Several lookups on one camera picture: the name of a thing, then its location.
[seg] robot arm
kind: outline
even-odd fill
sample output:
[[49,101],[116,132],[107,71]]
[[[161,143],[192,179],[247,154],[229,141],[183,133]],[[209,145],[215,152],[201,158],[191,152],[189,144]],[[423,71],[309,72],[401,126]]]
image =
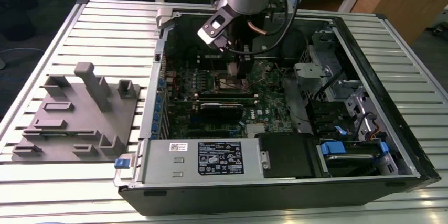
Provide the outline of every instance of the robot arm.
[[[291,11],[287,2],[287,0],[220,0],[219,10],[203,25],[199,36],[209,46],[217,47],[221,51],[228,50],[236,54],[244,51],[251,55],[263,53],[251,52],[251,41],[259,35],[269,35],[269,32],[263,30],[264,18],[269,13]],[[289,27],[291,24],[288,27],[281,25],[277,31],[284,28],[287,32]]]

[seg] floor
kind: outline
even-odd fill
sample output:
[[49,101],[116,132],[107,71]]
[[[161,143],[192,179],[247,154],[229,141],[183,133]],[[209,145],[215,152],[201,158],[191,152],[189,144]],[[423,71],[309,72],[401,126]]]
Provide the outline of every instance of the floor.
[[[39,7],[28,12],[36,27],[36,35],[21,42],[9,42],[0,35],[0,51],[8,48],[32,47],[45,50],[64,22],[76,0],[39,0]],[[207,4],[211,0],[169,0],[181,3]],[[432,36],[425,31],[412,46],[421,61],[436,76],[441,85],[448,89],[448,41]],[[20,92],[28,76],[40,60],[37,51],[12,51],[0,55],[7,66],[0,70],[0,119]]]

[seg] copper pipe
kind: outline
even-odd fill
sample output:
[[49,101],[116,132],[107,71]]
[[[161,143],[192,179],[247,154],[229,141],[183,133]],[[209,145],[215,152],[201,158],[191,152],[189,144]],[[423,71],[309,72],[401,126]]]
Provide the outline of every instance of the copper pipe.
[[259,27],[256,27],[253,25],[253,23],[252,23],[251,20],[248,20],[247,25],[249,26],[249,28],[252,29],[252,31],[255,31],[256,33],[261,34],[263,36],[267,35],[268,32],[265,30],[260,29]]

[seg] side panel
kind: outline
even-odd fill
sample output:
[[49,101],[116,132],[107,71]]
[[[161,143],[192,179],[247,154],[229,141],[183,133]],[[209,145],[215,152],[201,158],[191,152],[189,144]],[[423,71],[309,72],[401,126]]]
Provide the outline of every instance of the side panel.
[[383,179],[305,185],[121,188],[119,194],[145,216],[211,214],[363,205],[419,183],[412,179]]

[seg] motherboard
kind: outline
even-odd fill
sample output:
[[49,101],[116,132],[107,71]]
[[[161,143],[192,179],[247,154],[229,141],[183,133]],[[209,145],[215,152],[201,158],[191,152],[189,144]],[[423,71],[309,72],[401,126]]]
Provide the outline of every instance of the motherboard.
[[292,69],[257,60],[239,79],[219,61],[203,61],[167,62],[169,138],[253,138],[261,132],[291,132],[283,78]]

